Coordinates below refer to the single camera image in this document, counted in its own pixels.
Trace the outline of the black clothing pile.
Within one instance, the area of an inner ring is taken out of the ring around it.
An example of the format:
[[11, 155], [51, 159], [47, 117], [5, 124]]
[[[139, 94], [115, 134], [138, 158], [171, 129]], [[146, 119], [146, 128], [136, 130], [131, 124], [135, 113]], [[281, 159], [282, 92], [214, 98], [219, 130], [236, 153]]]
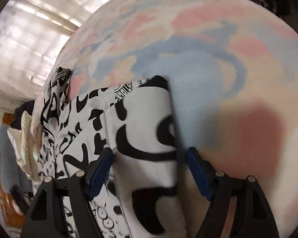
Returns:
[[23, 113], [27, 112], [29, 115], [32, 115], [34, 110], [34, 104], [35, 104], [35, 101], [31, 100], [15, 109], [15, 112], [14, 112], [15, 119], [11, 123], [11, 128], [15, 128], [17, 130], [21, 129], [21, 118]]

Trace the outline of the pastel patterned bed blanket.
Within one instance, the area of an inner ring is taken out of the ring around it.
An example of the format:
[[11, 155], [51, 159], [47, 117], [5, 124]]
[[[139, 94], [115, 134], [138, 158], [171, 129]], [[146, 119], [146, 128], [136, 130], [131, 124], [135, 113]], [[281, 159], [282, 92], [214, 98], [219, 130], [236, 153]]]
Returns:
[[156, 74], [181, 141], [235, 177], [253, 172], [279, 235], [298, 226], [298, 34], [249, 0], [111, 0], [62, 48], [70, 97]]

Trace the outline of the white black graffiti print jacket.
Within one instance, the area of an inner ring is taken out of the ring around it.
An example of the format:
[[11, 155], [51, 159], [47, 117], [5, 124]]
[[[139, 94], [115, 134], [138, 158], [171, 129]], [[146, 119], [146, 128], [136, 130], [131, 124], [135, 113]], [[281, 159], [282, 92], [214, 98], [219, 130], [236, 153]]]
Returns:
[[185, 237], [167, 80], [161, 76], [67, 99], [71, 71], [45, 85], [39, 177], [66, 178], [114, 153], [92, 213], [105, 237]]

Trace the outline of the cream puffer jacket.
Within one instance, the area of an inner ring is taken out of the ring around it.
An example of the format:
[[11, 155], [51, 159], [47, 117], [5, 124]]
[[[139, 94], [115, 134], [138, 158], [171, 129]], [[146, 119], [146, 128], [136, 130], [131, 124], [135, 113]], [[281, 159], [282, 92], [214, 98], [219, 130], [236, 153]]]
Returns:
[[42, 144], [42, 126], [39, 123], [39, 115], [36, 114], [33, 118], [24, 112], [21, 118], [21, 130], [9, 128], [7, 134], [14, 148], [17, 165], [28, 179], [39, 182], [39, 153]]

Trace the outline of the blue grey pillow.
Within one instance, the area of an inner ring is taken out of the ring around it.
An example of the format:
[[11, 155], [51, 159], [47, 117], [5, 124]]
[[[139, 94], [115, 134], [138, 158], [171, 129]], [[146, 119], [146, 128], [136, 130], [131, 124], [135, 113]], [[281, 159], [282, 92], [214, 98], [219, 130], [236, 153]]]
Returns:
[[6, 124], [0, 126], [0, 182], [3, 190], [10, 193], [16, 186], [21, 192], [32, 192], [32, 181], [17, 165], [14, 148], [8, 137]]

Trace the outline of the white patterned window curtain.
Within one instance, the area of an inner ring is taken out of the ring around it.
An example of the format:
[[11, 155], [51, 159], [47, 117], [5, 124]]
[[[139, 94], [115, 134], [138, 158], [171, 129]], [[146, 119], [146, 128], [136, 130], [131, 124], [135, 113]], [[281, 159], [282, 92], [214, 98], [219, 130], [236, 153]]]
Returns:
[[0, 95], [34, 98], [71, 35], [109, 0], [10, 0], [0, 13]]

